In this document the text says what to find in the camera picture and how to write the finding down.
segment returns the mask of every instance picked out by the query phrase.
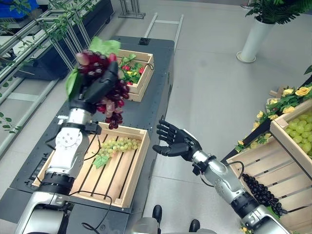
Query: bunch of green grapes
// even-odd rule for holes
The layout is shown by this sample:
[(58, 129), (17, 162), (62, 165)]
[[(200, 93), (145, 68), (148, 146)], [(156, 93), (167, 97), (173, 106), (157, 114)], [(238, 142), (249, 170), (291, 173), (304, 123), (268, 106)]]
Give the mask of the bunch of green grapes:
[(119, 138), (118, 140), (108, 140), (101, 145), (98, 155), (111, 157), (116, 152), (126, 152), (127, 150), (136, 150), (141, 142), (131, 138)]
[(290, 121), (285, 132), (312, 158), (312, 112)]

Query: black wheel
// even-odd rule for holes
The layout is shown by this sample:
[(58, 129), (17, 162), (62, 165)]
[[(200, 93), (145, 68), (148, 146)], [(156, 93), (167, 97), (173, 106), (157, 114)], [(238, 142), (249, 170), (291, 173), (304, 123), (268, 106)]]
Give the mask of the black wheel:
[(153, 209), (152, 217), (157, 220), (157, 223), (159, 225), (160, 225), (160, 222), (161, 222), (161, 216), (162, 216), (162, 208), (161, 208), (161, 206), (155, 205), (154, 209)]
[(191, 224), (190, 224), (190, 229), (189, 229), (189, 232), (190, 233), (195, 233), (197, 232), (197, 230), (200, 229), (200, 223), (197, 219), (193, 219), (191, 221)]

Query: wooden display stand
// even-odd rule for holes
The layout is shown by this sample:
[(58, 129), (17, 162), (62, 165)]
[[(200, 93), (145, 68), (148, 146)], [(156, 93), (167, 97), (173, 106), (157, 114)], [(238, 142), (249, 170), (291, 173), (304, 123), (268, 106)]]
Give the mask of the wooden display stand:
[[(280, 199), (282, 208), (289, 212), (281, 216), (281, 222), (287, 228), (302, 234), (311, 232), (312, 181), (273, 137), (267, 144), (245, 150), (227, 160), (228, 163), (233, 161), (243, 162), (244, 173), (254, 176)], [(238, 177), (241, 165), (235, 163), (230, 167)], [(241, 182), (250, 192), (243, 179)]]
[[(129, 51), (129, 50), (119, 50), (119, 53), (117, 56), (118, 63), (121, 62), (122, 57), (128, 57), (130, 54), (136, 55), (135, 59), (130, 62), (130, 66), (133, 66), (136, 62), (139, 62), (142, 64), (143, 67), (145, 67), (144, 72), (142, 73), (138, 83), (128, 85), (130, 89), (129, 100), (141, 102), (143, 99), (145, 90), (154, 72), (154, 69), (151, 69), (151, 67), (154, 68), (154, 57), (153, 57), (153, 54), (141, 53), (141, 52), (135, 52), (135, 51)], [(123, 72), (120, 70), (118, 72), (118, 75), (119, 77), (124, 77)]]
[(271, 122), (270, 132), (277, 140), (287, 149), (294, 157), (297, 163), (312, 177), (312, 159), (294, 142), (294, 140), (284, 131), (288, 126), (289, 121), (294, 118), (312, 111), (312, 100), (307, 100), (295, 107), (295, 111), (283, 114)]
[[(131, 201), (137, 186), (137, 181), (142, 169), (142, 165), (146, 156), (146, 152), (150, 143), (150, 139), (146, 130), (119, 126), (118, 129), (109, 130), (108, 124), (99, 123), (102, 128), (102, 133), (99, 135), (101, 143), (108, 140), (117, 140), (118, 137), (130, 137), (141, 141), (141, 146), (137, 150), (129, 150), (124, 153), (119, 152), (109, 159), (108, 163), (96, 169), (92, 165), (93, 159), (86, 160), (83, 163), (81, 171), (76, 178), (71, 193), (85, 190), (93, 193), (104, 194), (96, 195), (80, 192), (73, 196), (97, 201), (105, 204), (110, 204), (117, 207), (130, 207)], [(85, 158), (89, 158), (98, 151), (98, 141), (95, 135), (90, 135), (90, 145)], [(38, 174), (40, 180), (43, 179), (44, 173), (51, 161), (51, 153), (45, 165)], [(40, 182), (36, 179), (33, 183), (39, 186)]]

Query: white plant pot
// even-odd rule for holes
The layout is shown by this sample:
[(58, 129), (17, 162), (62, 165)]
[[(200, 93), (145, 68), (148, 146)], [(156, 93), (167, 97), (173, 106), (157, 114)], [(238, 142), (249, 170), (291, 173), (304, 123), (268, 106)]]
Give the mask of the white plant pot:
[(245, 63), (254, 62), (262, 42), (274, 25), (273, 23), (262, 23), (255, 18), (243, 50), (236, 54), (237, 59)]

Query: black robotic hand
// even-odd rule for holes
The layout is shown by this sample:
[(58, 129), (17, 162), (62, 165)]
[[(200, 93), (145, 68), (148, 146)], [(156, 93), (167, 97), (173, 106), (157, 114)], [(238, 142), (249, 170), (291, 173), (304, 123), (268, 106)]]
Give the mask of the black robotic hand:
[(153, 150), (159, 154), (169, 157), (182, 156), (184, 160), (192, 161), (193, 154), (202, 150), (194, 137), (164, 120), (159, 121), (157, 128), (159, 139), (168, 144), (168, 146), (153, 146)]

